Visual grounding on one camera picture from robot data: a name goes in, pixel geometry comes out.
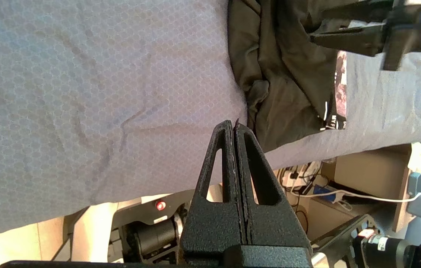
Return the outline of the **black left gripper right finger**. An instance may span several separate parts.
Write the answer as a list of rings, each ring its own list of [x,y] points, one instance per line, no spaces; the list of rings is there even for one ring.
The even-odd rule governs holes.
[[[307,235],[253,132],[236,123],[234,139],[244,244],[310,249]]]

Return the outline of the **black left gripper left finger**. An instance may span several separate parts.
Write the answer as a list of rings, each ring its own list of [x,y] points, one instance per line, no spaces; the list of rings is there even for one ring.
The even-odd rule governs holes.
[[[217,151],[221,151],[222,202],[207,199]],[[222,266],[224,252],[243,242],[239,169],[233,125],[225,120],[214,127],[180,238],[182,259],[188,266]]]

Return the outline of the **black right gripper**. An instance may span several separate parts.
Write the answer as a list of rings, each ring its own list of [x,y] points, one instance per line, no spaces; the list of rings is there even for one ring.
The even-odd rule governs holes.
[[[382,69],[397,71],[403,56],[421,52],[421,0],[364,0],[324,10],[326,19],[383,22],[384,25],[342,28],[310,34],[316,45],[376,56],[384,53]]]

